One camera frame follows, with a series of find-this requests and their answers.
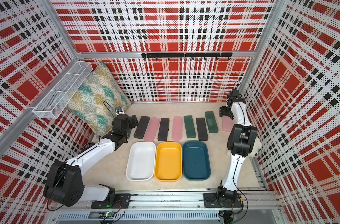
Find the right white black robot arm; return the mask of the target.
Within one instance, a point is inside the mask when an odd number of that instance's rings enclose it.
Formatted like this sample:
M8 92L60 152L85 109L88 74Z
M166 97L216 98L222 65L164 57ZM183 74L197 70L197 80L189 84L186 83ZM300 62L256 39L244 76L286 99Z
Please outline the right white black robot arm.
M246 100L237 89L230 91L226 98L226 105L219 109L219 115L227 116L234 121L227 141L231 159L216 195L204 195L204 205L207 208L229 208L239 203L240 207L243 207L237 183L246 158L255 157L261 148L261 142L257 138L258 129L251 124L246 113Z

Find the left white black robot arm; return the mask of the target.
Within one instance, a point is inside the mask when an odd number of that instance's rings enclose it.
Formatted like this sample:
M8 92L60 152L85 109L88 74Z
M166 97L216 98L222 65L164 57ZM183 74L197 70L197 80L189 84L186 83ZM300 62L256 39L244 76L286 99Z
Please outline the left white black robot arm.
M97 144L67 161L55 160L50 167L43 196L48 201L67 207L82 201L115 204L114 188L104 184L84 185L83 175L101 159L126 144L131 130L138 125L136 115L119 114L113 121L112 131L101 137Z

